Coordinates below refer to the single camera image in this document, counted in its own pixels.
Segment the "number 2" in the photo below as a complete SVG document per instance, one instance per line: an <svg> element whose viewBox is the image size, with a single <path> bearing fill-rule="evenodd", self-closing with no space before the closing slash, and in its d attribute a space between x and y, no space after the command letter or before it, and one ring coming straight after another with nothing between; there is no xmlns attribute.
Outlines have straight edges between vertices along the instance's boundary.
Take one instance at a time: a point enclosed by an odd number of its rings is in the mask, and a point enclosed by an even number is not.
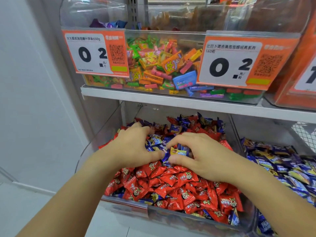
<svg viewBox="0 0 316 237"><path fill-rule="evenodd" d="M250 58L246 58L246 59L243 59L242 61L243 63L246 63L245 65L242 65L241 67L239 67L238 70L240 71L249 71L250 68L248 66L250 66L252 64L252 59Z"/></svg>
<svg viewBox="0 0 316 237"><path fill-rule="evenodd" d="M313 66L311 71L313 71L313 73L310 76L310 78L306 81L307 84L312 84L314 80L316 79L316 66Z"/></svg>
<svg viewBox="0 0 316 237"><path fill-rule="evenodd" d="M99 48L98 51L101 52L101 55L99 56L101 59L107 59L106 50L104 48Z"/></svg>

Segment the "price label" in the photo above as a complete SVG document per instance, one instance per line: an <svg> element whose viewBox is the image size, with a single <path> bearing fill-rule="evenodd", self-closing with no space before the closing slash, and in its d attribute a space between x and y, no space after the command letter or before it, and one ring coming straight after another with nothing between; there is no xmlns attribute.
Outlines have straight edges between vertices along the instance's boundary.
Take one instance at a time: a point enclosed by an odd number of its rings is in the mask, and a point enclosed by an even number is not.
<svg viewBox="0 0 316 237"><path fill-rule="evenodd" d="M262 43L209 40L204 50L200 81L209 84L247 86L248 75Z"/></svg>
<svg viewBox="0 0 316 237"><path fill-rule="evenodd" d="M197 83L267 90L299 37L296 33L260 36L252 32L207 31Z"/></svg>
<svg viewBox="0 0 316 237"><path fill-rule="evenodd" d="M124 30L63 30L77 73L129 77Z"/></svg>
<svg viewBox="0 0 316 237"><path fill-rule="evenodd" d="M316 92L316 57L294 86L294 91Z"/></svg>

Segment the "shelf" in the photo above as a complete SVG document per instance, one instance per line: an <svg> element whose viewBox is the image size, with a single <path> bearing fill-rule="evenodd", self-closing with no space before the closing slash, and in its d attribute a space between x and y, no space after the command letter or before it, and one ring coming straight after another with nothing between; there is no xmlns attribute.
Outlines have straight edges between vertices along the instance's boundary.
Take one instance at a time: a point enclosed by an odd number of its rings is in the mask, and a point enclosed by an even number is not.
<svg viewBox="0 0 316 237"><path fill-rule="evenodd" d="M171 95L169 96L152 93L101 89L95 87L87 87L86 85L81 87L81 92L84 96L126 100L156 105L168 105L196 110L216 111L279 120L316 123L316 112L277 108L272 106L265 99L262 99L258 105L247 105L214 100L184 98Z"/></svg>

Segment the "person's left hand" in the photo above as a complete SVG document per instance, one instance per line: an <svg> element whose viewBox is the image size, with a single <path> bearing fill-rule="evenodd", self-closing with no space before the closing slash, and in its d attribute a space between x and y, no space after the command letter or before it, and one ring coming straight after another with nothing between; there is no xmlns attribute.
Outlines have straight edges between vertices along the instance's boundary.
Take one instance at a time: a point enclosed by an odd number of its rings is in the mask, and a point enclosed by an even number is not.
<svg viewBox="0 0 316 237"><path fill-rule="evenodd" d="M162 159L165 156L162 150L146 150L146 136L149 134L154 134L154 130L137 122L127 130L121 130L115 140L99 151L104 158L112 158L117 169L138 167Z"/></svg>

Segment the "floor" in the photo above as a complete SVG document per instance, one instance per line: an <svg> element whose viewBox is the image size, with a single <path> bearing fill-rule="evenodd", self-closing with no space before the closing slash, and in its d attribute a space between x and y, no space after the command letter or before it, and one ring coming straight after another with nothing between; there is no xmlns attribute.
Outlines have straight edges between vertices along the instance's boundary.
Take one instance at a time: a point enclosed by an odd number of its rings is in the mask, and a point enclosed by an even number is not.
<svg viewBox="0 0 316 237"><path fill-rule="evenodd" d="M14 237L50 200L50 196L0 183L0 230L2 237ZM98 206L86 237L155 237L119 224L112 212Z"/></svg>

